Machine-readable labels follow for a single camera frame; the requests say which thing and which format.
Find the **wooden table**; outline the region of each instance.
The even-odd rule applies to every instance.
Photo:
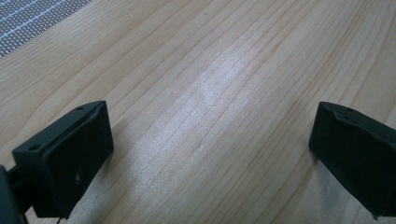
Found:
[[[395,223],[374,221],[307,144],[319,101],[396,128],[395,12],[393,0],[94,0],[0,60],[0,163],[105,99],[115,152],[61,223]]]

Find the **black plastic part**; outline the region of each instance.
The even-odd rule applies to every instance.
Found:
[[[101,101],[70,111],[12,152],[37,216],[68,218],[112,151]]]
[[[362,113],[319,103],[309,147],[374,218],[396,216],[396,131]]]
[[[14,196],[18,207],[25,213],[33,203],[33,192],[30,182],[22,176],[17,166],[8,171],[9,182],[14,189]]]
[[[26,218],[18,207],[8,174],[4,166],[0,165],[0,222],[7,224],[24,224]]]

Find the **gray fabric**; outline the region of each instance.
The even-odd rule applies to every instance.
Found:
[[[91,0],[0,0],[0,58]]]

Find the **screw hole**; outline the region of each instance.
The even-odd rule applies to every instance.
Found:
[[[27,148],[29,151],[34,151],[34,150],[36,150],[36,149],[38,149],[38,148],[40,148],[41,146],[40,146],[40,144],[34,144],[34,145],[32,145],[31,147],[29,147],[29,148]]]

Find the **wooden surface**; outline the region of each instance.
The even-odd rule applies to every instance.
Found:
[[[61,223],[396,223],[374,221],[307,145],[319,101],[396,128],[395,11],[94,0],[0,60],[0,163],[105,99],[115,152]]]

